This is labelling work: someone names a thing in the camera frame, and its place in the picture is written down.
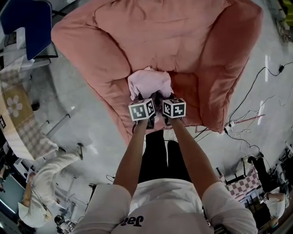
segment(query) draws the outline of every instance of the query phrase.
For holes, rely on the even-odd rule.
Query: gray floor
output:
[[[262,67],[266,65],[272,73],[276,74],[280,64],[293,61],[293,47],[291,44],[282,43],[265,1],[255,0],[255,2],[264,9],[262,32],[235,89],[229,113],[243,100]],[[53,6],[62,8],[60,5],[53,4]],[[247,128],[251,131],[244,131],[237,136],[229,132],[233,137],[242,137],[250,144],[258,145],[270,166],[277,161],[285,147],[285,142],[291,143],[293,139],[292,73],[293,64],[286,66],[278,77],[263,71],[247,100],[233,116],[233,120],[241,118],[248,111],[258,111],[262,102],[274,96],[264,104],[262,114],[265,116],[252,124],[252,121],[244,122],[233,128],[236,133]],[[32,101],[39,100],[41,103],[40,109],[35,112],[40,124],[49,120],[50,125],[46,130],[48,131],[67,112],[70,112],[71,119],[52,139],[67,151],[72,150],[78,142],[86,146],[84,160],[70,165],[63,173],[59,184],[66,189],[69,186],[66,177],[77,176],[74,185],[75,197],[87,202],[91,193],[88,183],[109,182],[106,175],[115,175],[126,146],[104,106],[62,54],[58,59],[52,60],[50,66],[34,70],[32,75],[33,79],[26,85],[29,87]],[[250,112],[246,118],[255,115],[256,113]],[[195,128],[190,127],[189,131],[196,135]],[[202,137],[205,138],[200,140],[199,144],[208,155],[213,168],[220,167],[225,173],[229,173],[240,158],[258,152],[256,147],[249,149],[246,143],[242,143],[240,149],[240,141],[233,140],[227,135],[206,132],[198,137],[198,140]]]

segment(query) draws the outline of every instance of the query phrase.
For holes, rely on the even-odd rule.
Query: person in white clothes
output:
[[[18,228],[25,233],[27,226],[39,228],[52,219],[48,206],[54,202],[56,174],[69,164],[82,160],[82,144],[76,153],[64,154],[48,160],[35,174],[29,175],[24,197],[18,203]]]
[[[140,121],[113,184],[96,186],[74,234],[213,234],[218,225],[233,234],[258,232],[183,123],[170,123],[178,143],[168,143],[168,164],[163,130],[146,136],[142,156],[147,120]]]

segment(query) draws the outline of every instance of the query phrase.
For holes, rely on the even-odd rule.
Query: white flower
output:
[[[8,113],[11,115],[13,114],[14,117],[18,117],[18,111],[22,109],[22,104],[18,103],[18,96],[15,95],[13,100],[11,98],[7,99],[7,108]]]

